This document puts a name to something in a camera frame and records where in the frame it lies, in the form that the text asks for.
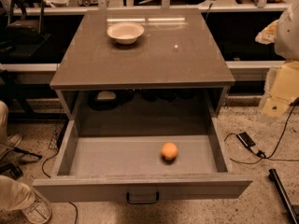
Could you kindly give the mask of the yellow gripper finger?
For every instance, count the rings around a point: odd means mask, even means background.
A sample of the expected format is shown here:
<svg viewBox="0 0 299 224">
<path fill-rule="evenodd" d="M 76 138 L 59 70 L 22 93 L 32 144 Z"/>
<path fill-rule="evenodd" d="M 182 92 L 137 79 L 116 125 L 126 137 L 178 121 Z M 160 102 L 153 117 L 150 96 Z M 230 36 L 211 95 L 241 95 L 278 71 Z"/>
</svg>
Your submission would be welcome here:
<svg viewBox="0 0 299 224">
<path fill-rule="evenodd" d="M 255 41 L 264 45 L 274 43 L 277 26 L 278 21 L 272 21 L 269 25 L 263 28 L 260 33 L 256 35 Z"/>
<path fill-rule="evenodd" d="M 269 118 L 281 117 L 299 98 L 299 62 L 286 61 L 266 76 L 261 111 Z"/>
</svg>

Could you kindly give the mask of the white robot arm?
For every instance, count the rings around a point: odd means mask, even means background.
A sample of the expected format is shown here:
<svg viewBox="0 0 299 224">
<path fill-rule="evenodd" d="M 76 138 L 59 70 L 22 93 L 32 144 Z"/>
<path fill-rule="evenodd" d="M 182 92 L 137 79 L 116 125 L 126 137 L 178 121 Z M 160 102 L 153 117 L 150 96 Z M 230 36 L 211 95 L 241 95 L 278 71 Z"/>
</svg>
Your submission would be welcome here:
<svg viewBox="0 0 299 224">
<path fill-rule="evenodd" d="M 299 4 L 293 2 L 276 21 L 255 37 L 261 44 L 275 45 L 275 53 L 285 59 L 280 68 L 271 68 L 266 76 L 261 113 L 279 118 L 299 98 Z"/>
</svg>

